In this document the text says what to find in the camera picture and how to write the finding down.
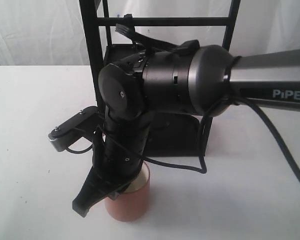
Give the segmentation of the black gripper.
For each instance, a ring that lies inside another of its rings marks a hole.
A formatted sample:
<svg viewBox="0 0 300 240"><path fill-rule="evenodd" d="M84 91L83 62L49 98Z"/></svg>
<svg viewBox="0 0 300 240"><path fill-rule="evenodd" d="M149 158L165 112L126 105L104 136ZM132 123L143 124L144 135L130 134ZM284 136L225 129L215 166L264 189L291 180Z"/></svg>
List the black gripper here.
<svg viewBox="0 0 300 240"><path fill-rule="evenodd" d="M106 112L93 139L93 167L72 201L77 214L86 216L105 197L116 200L137 178L153 119L152 112L132 120Z"/></svg>

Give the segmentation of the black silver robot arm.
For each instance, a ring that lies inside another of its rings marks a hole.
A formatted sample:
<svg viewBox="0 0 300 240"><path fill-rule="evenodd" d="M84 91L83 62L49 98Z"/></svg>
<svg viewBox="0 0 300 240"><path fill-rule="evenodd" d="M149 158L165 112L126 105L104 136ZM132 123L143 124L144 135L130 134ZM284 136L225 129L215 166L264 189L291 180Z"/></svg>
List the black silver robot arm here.
<svg viewBox="0 0 300 240"><path fill-rule="evenodd" d="M105 112L92 129L92 167L72 202L85 217L120 195L138 174L156 113L202 116L204 125L230 105L247 105L264 121L300 182L300 169L262 108L300 112L300 49L232 56L218 45L188 55L134 54L99 73Z"/></svg>

